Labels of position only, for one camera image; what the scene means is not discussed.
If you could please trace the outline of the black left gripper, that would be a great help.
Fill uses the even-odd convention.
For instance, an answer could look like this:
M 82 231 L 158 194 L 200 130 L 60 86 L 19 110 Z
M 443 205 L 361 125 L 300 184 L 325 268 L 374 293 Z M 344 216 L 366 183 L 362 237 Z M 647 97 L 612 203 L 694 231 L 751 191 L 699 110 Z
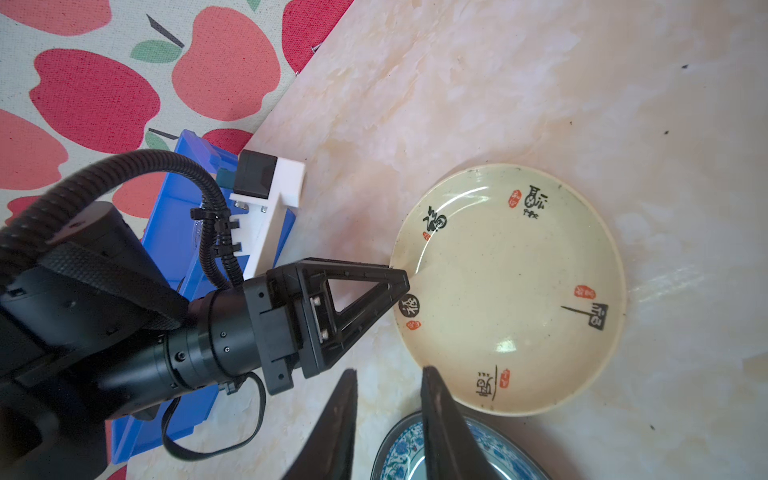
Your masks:
M 181 327 L 141 330 L 93 356 L 99 417 L 122 417 L 266 366 L 268 380 L 331 369 L 410 289 L 386 265 L 308 258 L 266 282 L 216 290 L 189 306 Z

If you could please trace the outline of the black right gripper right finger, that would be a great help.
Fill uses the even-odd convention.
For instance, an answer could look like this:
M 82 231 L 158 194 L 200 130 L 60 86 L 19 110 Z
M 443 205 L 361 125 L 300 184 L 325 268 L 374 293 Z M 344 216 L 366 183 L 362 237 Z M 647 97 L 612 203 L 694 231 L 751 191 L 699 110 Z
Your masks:
M 423 368 L 420 396 L 427 478 L 498 479 L 436 367 Z

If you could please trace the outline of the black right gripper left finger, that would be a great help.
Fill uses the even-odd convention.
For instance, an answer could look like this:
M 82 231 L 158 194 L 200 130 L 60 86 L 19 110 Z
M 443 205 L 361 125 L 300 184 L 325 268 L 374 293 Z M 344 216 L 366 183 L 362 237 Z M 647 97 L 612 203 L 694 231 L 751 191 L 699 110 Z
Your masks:
M 346 369 L 284 480 L 352 478 L 357 405 L 357 372 Z

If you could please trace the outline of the cream yellow round plate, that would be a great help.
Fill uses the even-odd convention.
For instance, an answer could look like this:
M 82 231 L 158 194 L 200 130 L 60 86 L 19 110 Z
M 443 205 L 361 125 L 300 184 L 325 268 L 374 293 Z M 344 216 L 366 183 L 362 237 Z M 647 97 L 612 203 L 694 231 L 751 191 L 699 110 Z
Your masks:
M 410 285 L 394 310 L 406 349 L 479 412 L 562 405 L 623 334 L 626 278 L 605 221 L 530 167 L 478 166 L 437 183 L 404 220 L 390 264 Z

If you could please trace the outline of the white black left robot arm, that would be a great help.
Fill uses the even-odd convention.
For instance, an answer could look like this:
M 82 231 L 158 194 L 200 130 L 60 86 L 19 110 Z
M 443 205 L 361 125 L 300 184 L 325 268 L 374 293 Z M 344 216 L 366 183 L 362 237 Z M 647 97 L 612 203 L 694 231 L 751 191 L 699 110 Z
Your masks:
M 190 301 L 117 209 L 97 202 L 1 297 L 1 475 L 94 479 L 106 424 L 168 428 L 182 396 L 261 398 L 329 370 L 409 289 L 402 270 L 307 258 Z

